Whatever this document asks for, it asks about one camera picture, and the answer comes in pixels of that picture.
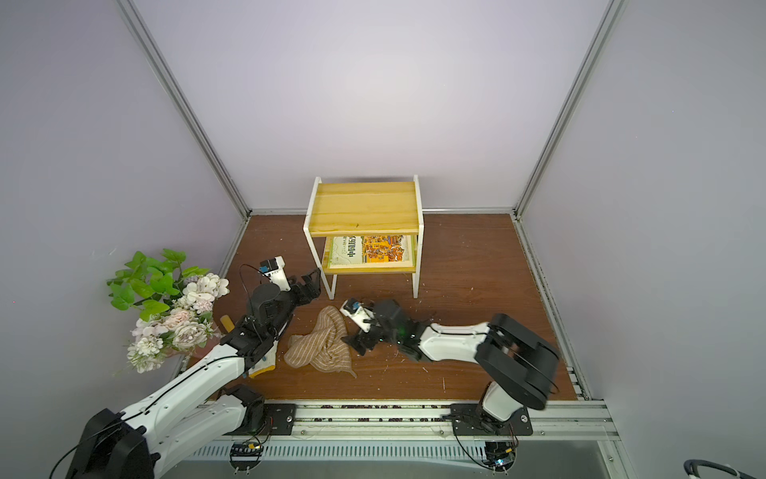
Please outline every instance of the yellow wooden shelf top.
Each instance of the yellow wooden shelf top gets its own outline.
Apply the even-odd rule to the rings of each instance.
[[[311,236],[417,234],[414,182],[319,183]]]

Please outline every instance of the lower shelf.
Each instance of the lower shelf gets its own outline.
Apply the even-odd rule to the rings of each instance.
[[[325,274],[386,274],[386,273],[415,273],[417,271],[417,236],[412,235],[410,251],[414,256],[412,266],[365,266],[365,267],[330,267],[330,245],[332,237],[325,238],[325,251],[322,255],[322,270]]]

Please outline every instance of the wooden shelf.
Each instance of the wooden shelf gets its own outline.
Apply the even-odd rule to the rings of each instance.
[[[410,236],[410,254],[412,254],[412,266],[370,266],[367,267],[330,267],[330,249],[332,237],[325,240],[325,251],[322,254],[322,270],[325,274],[385,274],[385,273],[415,273],[417,271],[417,237]]]
[[[384,273],[412,274],[412,296],[417,298],[423,254],[423,205],[417,175],[412,179],[411,182],[322,183],[322,179],[316,177],[303,233],[329,299],[335,297],[339,274]],[[375,235],[410,235],[413,265],[329,267],[330,238]],[[313,240],[321,237],[328,238],[322,257]],[[333,275],[332,286],[327,281],[328,274]]]
[[[313,237],[420,231],[414,182],[319,183],[310,214]]]

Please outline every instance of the black mounting plate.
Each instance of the black mounting plate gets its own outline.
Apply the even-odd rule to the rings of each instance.
[[[450,415],[465,415],[476,417],[475,402],[458,403],[450,405]],[[452,431],[456,436],[510,436],[511,426],[513,426],[513,434],[517,436],[531,436],[532,435],[532,421],[529,419],[529,411],[526,407],[516,410],[508,421],[504,422],[499,429],[498,434],[484,431],[481,428],[472,426],[465,420],[453,419]]]
[[[294,404],[283,402],[268,402],[264,415],[266,416],[267,427],[271,427],[272,436],[289,436],[293,433],[293,423],[295,421]]]

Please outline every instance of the white flower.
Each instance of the white flower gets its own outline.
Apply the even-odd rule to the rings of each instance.
[[[186,302],[191,306],[199,300],[213,301],[215,297],[203,290],[200,290],[198,283],[189,283],[183,290],[183,294],[186,297]]]
[[[156,356],[162,349],[162,340],[155,337],[143,337],[136,343],[136,354]]]
[[[165,326],[171,331],[175,331],[180,326],[184,326],[185,324],[188,324],[190,321],[193,321],[194,318],[195,318],[195,315],[191,311],[184,310],[181,308],[175,308],[174,310],[170,311],[170,316],[165,318],[165,322],[163,323],[163,326]]]
[[[220,284],[218,285],[218,293],[215,295],[216,298],[219,298],[221,296],[226,296],[229,294],[229,288],[226,286],[229,285],[229,280],[224,278],[221,280]]]
[[[151,371],[157,369],[162,365],[162,361],[165,360],[165,356],[158,354],[156,356],[144,356],[138,353],[136,345],[128,346],[128,361],[138,372]]]
[[[177,309],[187,310],[192,307],[192,304],[189,303],[186,296],[181,296],[177,300],[173,300],[173,306]]]
[[[194,303],[194,310],[197,311],[197,314],[207,313],[213,310],[213,303],[211,301],[197,300]]]
[[[179,349],[188,349],[208,340],[212,333],[213,331],[210,326],[192,322],[179,327],[175,331],[173,346]]]
[[[208,273],[197,280],[197,291],[213,294],[218,289],[220,280],[217,274]]]
[[[147,336],[159,336],[168,332],[168,328],[159,321],[149,321],[139,319],[136,321],[136,328],[131,334],[136,338],[145,338]]]

